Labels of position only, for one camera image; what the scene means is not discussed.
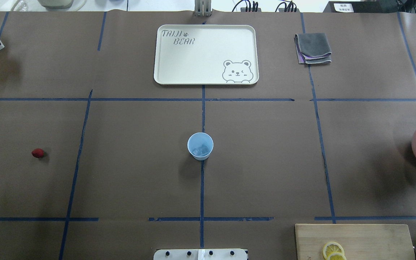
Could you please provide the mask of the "clear ice cube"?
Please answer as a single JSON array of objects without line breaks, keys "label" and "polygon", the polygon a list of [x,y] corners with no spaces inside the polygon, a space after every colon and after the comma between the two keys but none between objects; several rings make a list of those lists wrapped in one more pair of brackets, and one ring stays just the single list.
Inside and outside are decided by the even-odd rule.
[{"label": "clear ice cube", "polygon": [[205,157],[210,153],[210,148],[206,145],[202,145],[192,149],[192,155],[195,157]]}]

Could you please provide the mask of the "red strawberry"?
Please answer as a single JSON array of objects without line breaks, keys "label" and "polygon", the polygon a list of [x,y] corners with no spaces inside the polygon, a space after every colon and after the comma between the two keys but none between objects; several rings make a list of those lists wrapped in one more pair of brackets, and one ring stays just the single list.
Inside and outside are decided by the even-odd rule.
[{"label": "red strawberry", "polygon": [[45,151],[41,148],[36,148],[31,152],[32,156],[35,158],[43,158],[45,156]]}]

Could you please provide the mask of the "light blue cup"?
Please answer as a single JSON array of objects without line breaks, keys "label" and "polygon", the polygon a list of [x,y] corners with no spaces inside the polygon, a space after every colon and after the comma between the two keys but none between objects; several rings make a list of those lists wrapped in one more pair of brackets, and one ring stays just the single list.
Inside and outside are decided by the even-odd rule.
[{"label": "light blue cup", "polygon": [[213,147],[213,139],[204,132],[194,133],[187,141],[188,151],[198,161],[206,160],[212,153]]}]

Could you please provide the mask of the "grey folded cloth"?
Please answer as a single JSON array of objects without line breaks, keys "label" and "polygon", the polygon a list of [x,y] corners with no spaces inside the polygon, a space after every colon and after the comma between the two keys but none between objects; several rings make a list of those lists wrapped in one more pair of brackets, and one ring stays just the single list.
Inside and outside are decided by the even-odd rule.
[{"label": "grey folded cloth", "polygon": [[295,34],[294,43],[299,64],[329,64],[332,50],[325,33]]}]

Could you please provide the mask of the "wooden cutting board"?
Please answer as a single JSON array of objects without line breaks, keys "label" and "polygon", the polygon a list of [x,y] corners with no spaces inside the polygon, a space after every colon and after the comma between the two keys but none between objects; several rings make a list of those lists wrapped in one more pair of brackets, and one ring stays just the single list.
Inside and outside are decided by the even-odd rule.
[{"label": "wooden cutting board", "polygon": [[324,245],[339,243],[348,260],[414,260],[404,224],[295,224],[299,260],[323,260]]}]

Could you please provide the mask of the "lemon slices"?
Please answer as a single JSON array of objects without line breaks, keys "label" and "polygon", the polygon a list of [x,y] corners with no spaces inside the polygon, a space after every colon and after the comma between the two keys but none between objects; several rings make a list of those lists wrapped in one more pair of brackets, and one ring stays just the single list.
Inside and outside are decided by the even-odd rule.
[{"label": "lemon slices", "polygon": [[346,260],[343,247],[334,241],[327,242],[322,247],[322,256],[324,260]]}]

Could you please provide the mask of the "cream bear tray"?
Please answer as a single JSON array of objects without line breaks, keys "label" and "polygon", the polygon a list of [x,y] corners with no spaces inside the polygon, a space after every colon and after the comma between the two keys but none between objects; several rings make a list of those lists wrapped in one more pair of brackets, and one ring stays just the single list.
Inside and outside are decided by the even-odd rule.
[{"label": "cream bear tray", "polygon": [[250,25],[162,25],[153,76],[160,85],[256,84],[256,31]]}]

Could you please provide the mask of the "aluminium frame post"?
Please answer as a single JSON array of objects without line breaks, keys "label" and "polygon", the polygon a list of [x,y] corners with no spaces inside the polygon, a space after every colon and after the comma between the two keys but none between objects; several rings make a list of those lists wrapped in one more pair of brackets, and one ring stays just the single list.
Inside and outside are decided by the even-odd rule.
[{"label": "aluminium frame post", "polygon": [[210,17],[212,15],[211,0],[195,0],[194,15],[196,17]]}]

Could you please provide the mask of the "white post base plate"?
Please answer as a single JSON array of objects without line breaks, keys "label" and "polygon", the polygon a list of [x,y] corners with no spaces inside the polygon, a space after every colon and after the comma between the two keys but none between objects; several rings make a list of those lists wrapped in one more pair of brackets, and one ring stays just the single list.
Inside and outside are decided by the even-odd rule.
[{"label": "white post base plate", "polygon": [[154,260],[248,260],[247,250],[241,248],[157,250]]}]

